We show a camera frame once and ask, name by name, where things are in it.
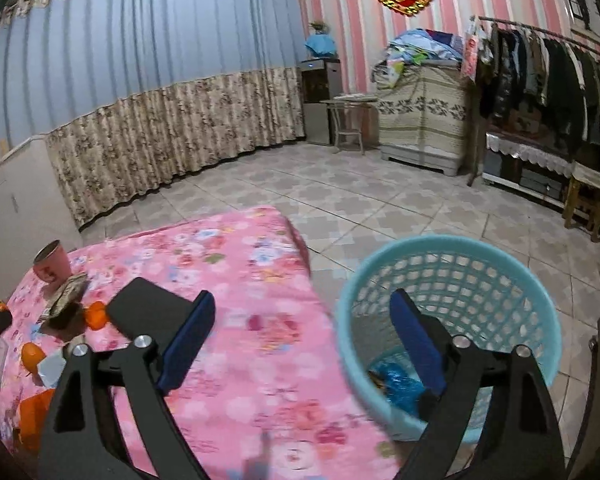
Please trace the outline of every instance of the striped wallpaper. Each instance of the striped wallpaper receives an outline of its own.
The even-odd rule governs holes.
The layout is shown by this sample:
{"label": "striped wallpaper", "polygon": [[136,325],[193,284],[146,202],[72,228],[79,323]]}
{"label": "striped wallpaper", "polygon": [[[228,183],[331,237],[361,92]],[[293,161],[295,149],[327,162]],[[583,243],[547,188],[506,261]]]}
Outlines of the striped wallpaper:
{"label": "striped wallpaper", "polygon": [[469,17],[480,14],[570,33],[565,0],[434,0],[412,18],[377,0],[302,0],[301,11],[305,34],[313,20],[324,20],[330,26],[348,92],[370,90],[370,67],[378,62],[388,41],[408,28],[462,33]]}

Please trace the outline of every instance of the laundry basket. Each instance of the laundry basket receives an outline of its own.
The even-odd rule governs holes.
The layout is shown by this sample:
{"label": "laundry basket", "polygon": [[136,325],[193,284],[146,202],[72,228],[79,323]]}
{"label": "laundry basket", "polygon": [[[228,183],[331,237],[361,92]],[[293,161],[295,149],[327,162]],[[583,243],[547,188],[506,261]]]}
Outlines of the laundry basket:
{"label": "laundry basket", "polygon": [[[389,298],[404,288],[451,335],[480,348],[532,349],[548,386],[560,362],[560,324],[538,279],[509,254],[471,238],[431,235],[398,240],[368,257],[347,282],[336,311],[342,366],[356,397],[394,440],[417,440],[426,423],[389,403],[368,378],[382,362],[417,373],[389,318]],[[481,388],[464,434],[477,442],[491,397]]]}

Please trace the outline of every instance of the tiled floor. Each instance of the tiled floor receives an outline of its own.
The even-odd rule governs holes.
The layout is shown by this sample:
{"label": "tiled floor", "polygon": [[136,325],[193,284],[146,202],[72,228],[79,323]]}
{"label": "tiled floor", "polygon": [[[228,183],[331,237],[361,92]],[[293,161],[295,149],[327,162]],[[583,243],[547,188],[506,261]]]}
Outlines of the tiled floor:
{"label": "tiled floor", "polygon": [[587,398],[589,339],[600,316],[600,243],[563,227],[560,213],[465,177],[299,143],[243,156],[133,200],[83,231],[86,243],[270,203],[312,250],[314,287],[331,309],[360,262],[393,238],[451,233],[507,251],[542,281],[558,308],[563,356],[551,394],[565,456]]}

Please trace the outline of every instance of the floral tablecloth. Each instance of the floral tablecloth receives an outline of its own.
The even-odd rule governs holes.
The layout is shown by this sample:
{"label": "floral tablecloth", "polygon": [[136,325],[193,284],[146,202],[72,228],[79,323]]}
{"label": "floral tablecloth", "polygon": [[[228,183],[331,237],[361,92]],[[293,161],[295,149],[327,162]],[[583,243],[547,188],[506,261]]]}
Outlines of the floral tablecloth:
{"label": "floral tablecloth", "polygon": [[[70,254],[90,285],[83,303],[109,301],[136,276],[193,300],[216,298],[216,324],[184,384],[166,402],[213,479],[391,479],[387,438],[340,372],[331,321],[310,281],[302,238],[269,206],[212,216]],[[27,341],[47,354],[61,342],[38,332],[45,301],[29,272],[9,307],[13,325],[0,390],[0,432],[11,446],[21,400],[43,390],[20,364]],[[113,326],[86,332],[96,351],[126,346]],[[134,465],[154,472],[122,390],[114,402]]]}

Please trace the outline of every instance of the silver bolt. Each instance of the silver bolt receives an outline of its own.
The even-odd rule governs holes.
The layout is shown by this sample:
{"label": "silver bolt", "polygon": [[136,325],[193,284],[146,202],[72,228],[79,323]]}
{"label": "silver bolt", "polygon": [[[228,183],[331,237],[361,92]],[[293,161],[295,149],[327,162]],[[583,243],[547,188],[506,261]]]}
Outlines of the silver bolt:
{"label": "silver bolt", "polygon": [[89,347],[85,344],[79,344],[74,347],[72,352],[76,357],[82,357],[89,351]]}
{"label": "silver bolt", "polygon": [[471,346],[471,340],[465,335],[455,336],[452,342],[456,348],[469,348]]}
{"label": "silver bolt", "polygon": [[531,357],[531,350],[528,346],[518,345],[516,346],[516,354],[520,357]]}
{"label": "silver bolt", "polygon": [[147,348],[153,341],[150,335],[139,335],[134,339],[134,346],[136,348]]}

